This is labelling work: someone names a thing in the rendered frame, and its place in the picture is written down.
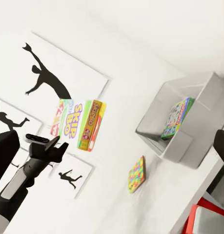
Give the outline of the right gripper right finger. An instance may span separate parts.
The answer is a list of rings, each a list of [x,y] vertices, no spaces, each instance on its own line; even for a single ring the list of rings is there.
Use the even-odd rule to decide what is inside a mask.
[[[214,149],[224,162],[224,130],[217,130],[213,142]]]

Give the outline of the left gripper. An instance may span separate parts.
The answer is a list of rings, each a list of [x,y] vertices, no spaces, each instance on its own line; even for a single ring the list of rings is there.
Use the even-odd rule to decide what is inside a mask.
[[[28,165],[35,172],[42,172],[50,162],[62,163],[63,155],[69,144],[64,142],[59,148],[55,147],[60,136],[55,137],[46,145],[31,143],[29,146]]]

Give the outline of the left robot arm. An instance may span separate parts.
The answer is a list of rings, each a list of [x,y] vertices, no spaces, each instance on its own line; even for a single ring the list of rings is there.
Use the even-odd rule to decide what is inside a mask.
[[[29,146],[28,160],[18,169],[11,181],[0,192],[0,234],[3,234],[28,195],[26,188],[35,184],[35,178],[50,162],[62,163],[63,155],[69,144],[64,142],[59,148],[55,147],[60,136],[51,141],[47,138],[24,134]]]

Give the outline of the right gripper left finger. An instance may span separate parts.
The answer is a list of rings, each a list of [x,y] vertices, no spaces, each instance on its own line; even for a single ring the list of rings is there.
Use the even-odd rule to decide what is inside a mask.
[[[0,180],[20,149],[16,130],[0,133]]]

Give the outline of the jigsaw puzzle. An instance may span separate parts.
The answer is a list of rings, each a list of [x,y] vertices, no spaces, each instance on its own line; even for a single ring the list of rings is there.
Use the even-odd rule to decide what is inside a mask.
[[[132,167],[128,175],[128,190],[132,194],[135,189],[143,183],[144,177],[144,156],[142,156],[139,161]]]

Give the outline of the board game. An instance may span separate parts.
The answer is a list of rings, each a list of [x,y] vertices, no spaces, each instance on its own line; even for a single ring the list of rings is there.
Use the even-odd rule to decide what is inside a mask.
[[[194,99],[188,97],[172,107],[166,125],[164,127],[161,139],[167,141],[173,138],[173,136],[179,129],[182,121],[185,119],[186,115],[191,109],[193,102]]]
[[[96,99],[61,99],[50,134],[92,152],[105,110],[106,103]]]

